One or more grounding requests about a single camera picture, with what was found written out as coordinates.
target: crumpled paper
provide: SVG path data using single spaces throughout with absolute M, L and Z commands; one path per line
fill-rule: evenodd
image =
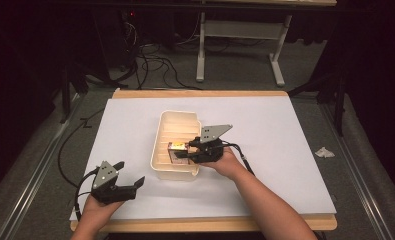
M 318 157 L 323 157 L 323 158 L 335 157 L 334 153 L 331 152 L 331 151 L 328 151 L 325 147 L 322 147 L 321 149 L 319 149 L 318 151 L 316 151 L 315 154 L 316 154 Z

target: plastic container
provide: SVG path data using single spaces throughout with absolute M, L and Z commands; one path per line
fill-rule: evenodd
M 199 165 L 172 164 L 167 151 L 169 142 L 189 142 L 200 136 L 201 123 L 193 112 L 165 111 L 160 116 L 159 128 L 154 143 L 151 167 L 163 180 L 193 181 L 196 179 Z

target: gray carpet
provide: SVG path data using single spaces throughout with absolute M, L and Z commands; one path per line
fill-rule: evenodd
M 280 66 L 286 86 L 282 89 L 274 84 L 272 71 L 267 63 L 267 48 L 272 42 L 264 42 L 255 46 L 232 45 L 223 52 L 219 44 L 208 45 L 213 52 L 206 54 L 206 78 L 204 83 L 195 82 L 197 49 L 193 45 L 177 48 L 176 51 L 159 49 L 150 46 L 144 49 L 150 59 L 151 54 L 167 57 L 178 72 L 178 79 L 185 85 L 192 85 L 202 89 L 238 89 L 238 90 L 290 90 L 305 83 L 322 53 L 323 44 L 304 46 L 301 42 L 286 44 L 280 57 Z M 145 71 L 141 68 L 143 59 L 139 59 L 139 79 L 144 79 Z M 174 80 L 172 68 L 167 72 L 163 81 L 166 66 L 159 61 L 149 63 L 149 74 L 143 88 L 166 88 L 166 82 L 172 86 L 179 86 Z M 121 73 L 116 69 L 111 71 L 113 76 Z M 135 78 L 124 83 L 132 89 L 138 86 Z M 80 118 L 89 117 L 105 106 L 113 93 L 113 88 L 90 85 L 87 95 L 81 96 L 77 111 L 68 125 L 59 123 L 62 117 L 60 96 L 55 99 L 57 109 L 40 126 L 24 148 L 11 171 L 0 184 L 0 233 L 1 227 L 8 219 L 12 209 L 23 190 L 28 184 L 33 171 L 45 149 L 61 127 L 66 127 L 62 141 L 79 124 Z M 347 164 L 347 153 L 343 152 L 340 141 L 349 146 L 352 156 L 357 160 L 363 178 L 369 190 L 377 200 L 381 213 L 395 239 L 395 188 L 387 174 L 381 167 L 372 148 L 364 137 L 355 113 L 352 112 L 351 102 L 346 102 L 344 116 L 344 139 L 337 138 L 330 127 L 330 120 L 325 115 L 323 106 L 316 103 L 314 93 L 305 93 L 292 99 L 297 116 L 314 152 L 321 147 L 333 151 L 334 158 L 321 159 L 315 156 L 321 174 L 329 193 L 333 196 L 337 208 L 338 228 L 326 232 L 328 239 L 390 239 L 381 238 L 376 232 L 375 224 L 367 214 L 361 202 L 360 194 L 355 188 L 352 174 Z M 61 162 L 65 174 L 75 182 L 84 174 L 87 158 L 92 149 L 93 141 L 98 130 L 102 113 L 92 118 L 88 125 L 91 128 L 80 128 L 65 145 L 61 154 Z M 38 191 L 33 195 L 33 201 L 21 222 L 13 229 L 13 239 L 68 239 L 72 232 L 69 227 L 69 216 L 73 206 L 74 189 L 61 177 L 57 169 L 57 151 L 51 155 L 51 161 Z M 143 235 L 126 234 L 124 239 L 210 239 L 206 235 Z

